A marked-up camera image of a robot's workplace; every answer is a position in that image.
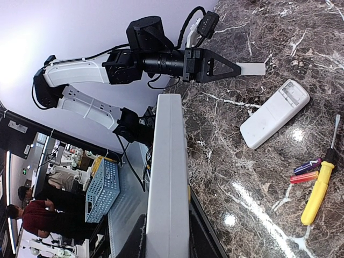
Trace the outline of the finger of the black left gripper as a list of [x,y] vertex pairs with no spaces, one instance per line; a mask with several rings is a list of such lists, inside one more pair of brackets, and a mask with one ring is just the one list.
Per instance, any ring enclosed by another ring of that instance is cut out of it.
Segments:
[[205,82],[223,80],[241,75],[241,67],[213,51],[206,51]]

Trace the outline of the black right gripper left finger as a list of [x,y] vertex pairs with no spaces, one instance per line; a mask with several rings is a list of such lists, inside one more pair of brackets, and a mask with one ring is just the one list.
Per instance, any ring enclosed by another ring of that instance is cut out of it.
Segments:
[[147,216],[142,214],[122,249],[122,257],[146,257],[146,226]]

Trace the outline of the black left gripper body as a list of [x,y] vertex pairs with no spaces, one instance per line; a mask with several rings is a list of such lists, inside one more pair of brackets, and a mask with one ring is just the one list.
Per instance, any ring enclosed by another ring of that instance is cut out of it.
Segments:
[[183,82],[207,83],[207,52],[203,48],[186,48],[183,62]]

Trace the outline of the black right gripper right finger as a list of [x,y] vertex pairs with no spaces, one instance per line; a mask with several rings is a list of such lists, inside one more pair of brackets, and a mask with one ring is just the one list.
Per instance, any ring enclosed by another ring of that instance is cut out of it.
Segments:
[[190,192],[190,257],[228,257],[192,188]]

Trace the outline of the white remote battery cover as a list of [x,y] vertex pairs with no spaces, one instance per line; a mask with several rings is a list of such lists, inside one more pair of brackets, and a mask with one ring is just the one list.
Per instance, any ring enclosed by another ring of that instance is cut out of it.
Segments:
[[240,63],[237,62],[241,68],[240,76],[263,76],[266,74],[265,63]]

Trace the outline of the white remote control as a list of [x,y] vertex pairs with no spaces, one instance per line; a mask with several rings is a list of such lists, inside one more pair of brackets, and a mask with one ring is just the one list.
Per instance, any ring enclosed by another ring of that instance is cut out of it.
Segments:
[[157,100],[146,257],[189,257],[189,176],[181,95]]

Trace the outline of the grey remote control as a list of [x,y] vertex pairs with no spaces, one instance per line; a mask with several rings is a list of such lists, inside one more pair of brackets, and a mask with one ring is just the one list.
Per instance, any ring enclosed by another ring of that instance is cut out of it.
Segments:
[[309,93],[288,79],[241,126],[240,133],[251,149],[257,149],[310,101]]

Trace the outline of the yellow handle screwdriver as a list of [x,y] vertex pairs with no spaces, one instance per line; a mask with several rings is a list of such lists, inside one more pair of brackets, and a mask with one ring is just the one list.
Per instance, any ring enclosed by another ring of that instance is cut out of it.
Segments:
[[336,163],[336,150],[334,149],[334,145],[336,141],[340,119],[341,115],[337,114],[335,117],[335,127],[331,146],[327,150],[325,158],[321,163],[319,176],[314,184],[307,205],[301,216],[301,222],[304,225],[311,225],[314,222],[317,213],[321,207],[321,204],[324,200],[325,194],[327,192],[329,180],[331,178],[331,174],[333,169],[335,168]]

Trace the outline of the blue purple battery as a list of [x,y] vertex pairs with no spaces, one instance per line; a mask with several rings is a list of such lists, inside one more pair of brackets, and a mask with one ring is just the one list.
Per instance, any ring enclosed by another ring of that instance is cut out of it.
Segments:
[[295,175],[302,175],[302,174],[310,171],[311,169],[320,166],[321,163],[322,163],[322,159],[319,157],[319,158],[310,160],[309,162],[307,162],[307,163],[305,163],[305,164],[295,168],[293,170],[293,172],[294,172]]

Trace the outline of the red battery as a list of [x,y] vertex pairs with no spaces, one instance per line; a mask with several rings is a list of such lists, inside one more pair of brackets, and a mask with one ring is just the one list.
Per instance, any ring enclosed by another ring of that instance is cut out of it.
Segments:
[[302,175],[296,175],[296,176],[291,176],[290,177],[290,183],[291,184],[297,184],[297,183],[302,183],[302,182],[307,182],[311,180],[316,180],[319,176],[318,171],[313,171],[310,173],[305,173]]

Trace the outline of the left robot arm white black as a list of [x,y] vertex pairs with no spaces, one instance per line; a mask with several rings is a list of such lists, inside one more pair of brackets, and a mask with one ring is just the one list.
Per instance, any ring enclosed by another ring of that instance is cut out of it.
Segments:
[[125,107],[105,104],[74,88],[75,83],[130,84],[146,73],[152,82],[161,75],[184,82],[207,83],[241,74],[241,67],[199,46],[180,49],[164,34],[159,16],[132,21],[128,42],[94,56],[58,60],[51,55],[33,77],[32,99],[48,110],[59,108],[91,119],[128,142],[151,146],[154,130]]

